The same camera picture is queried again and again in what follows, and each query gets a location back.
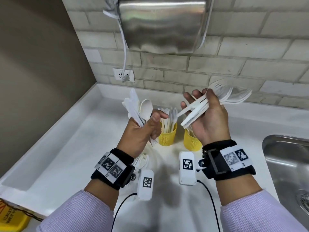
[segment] drain strainer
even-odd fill
[[[309,192],[304,190],[297,191],[296,201],[302,210],[309,215]]]

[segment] sink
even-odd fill
[[[309,140],[270,135],[262,147],[280,203],[309,230]]]

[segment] black cable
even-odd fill
[[[214,214],[216,215],[218,230],[219,230],[219,232],[221,232],[220,226],[219,226],[219,221],[218,221],[218,216],[217,216],[217,211],[216,211],[216,207],[214,206],[214,200],[212,199],[211,192],[208,190],[207,186],[206,186],[203,182],[201,182],[200,180],[196,180],[196,181],[197,181],[198,183],[201,183],[201,184],[206,188],[206,190],[208,191],[208,193],[209,193],[209,195],[210,195],[210,197],[211,197],[211,202],[213,203],[213,207],[214,207]]]
[[[117,214],[118,214],[118,211],[119,211],[120,207],[123,205],[123,203],[124,203],[129,197],[131,197],[131,196],[133,196],[133,195],[137,195],[137,193],[133,193],[133,194],[127,196],[127,197],[122,201],[122,203],[120,204],[120,206],[119,206],[119,208],[118,208],[118,210],[117,210],[117,212],[116,212],[116,214],[115,214],[115,217],[114,217],[114,221],[113,221],[113,225],[112,225],[111,232],[113,231],[114,223],[115,223],[115,220],[116,220],[116,217],[117,217]]]
[[[43,218],[39,218],[39,217],[35,216],[34,214],[32,214],[32,213],[26,211],[26,210],[23,210],[23,209],[20,209],[20,208],[15,208],[15,207],[10,206],[7,202],[5,202],[5,201],[4,201],[3,199],[1,199],[1,198],[0,198],[0,203],[4,203],[7,207],[9,207],[9,208],[11,208],[11,209],[13,209],[13,210],[21,211],[21,212],[23,212],[25,215],[27,215],[27,216],[29,216],[29,217],[31,217],[31,218],[33,218],[33,219],[39,221],[39,222],[42,222],[42,221],[44,220]]]

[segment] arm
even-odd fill
[[[168,115],[155,110],[142,128],[131,118],[117,148],[133,158],[138,157],[149,138],[156,139],[160,135],[160,117],[168,118]],[[37,232],[110,232],[118,195],[114,188],[93,179],[83,191],[77,192],[47,217],[37,227]]]
[[[193,91],[195,98],[207,92],[209,109],[191,124],[203,146],[230,140],[228,114],[214,92]],[[184,97],[195,101],[189,93]],[[225,232],[307,232],[307,230],[268,192],[263,191],[250,174],[218,180],[216,186],[222,204],[221,222]]]

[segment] electrical outlet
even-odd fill
[[[116,80],[121,80],[121,76],[122,76],[122,69],[119,69],[119,68],[113,68],[113,71],[114,71],[114,77]],[[130,82],[135,82],[135,79],[134,79],[134,72],[133,70],[125,70],[125,75],[126,74],[129,74],[129,81]]]

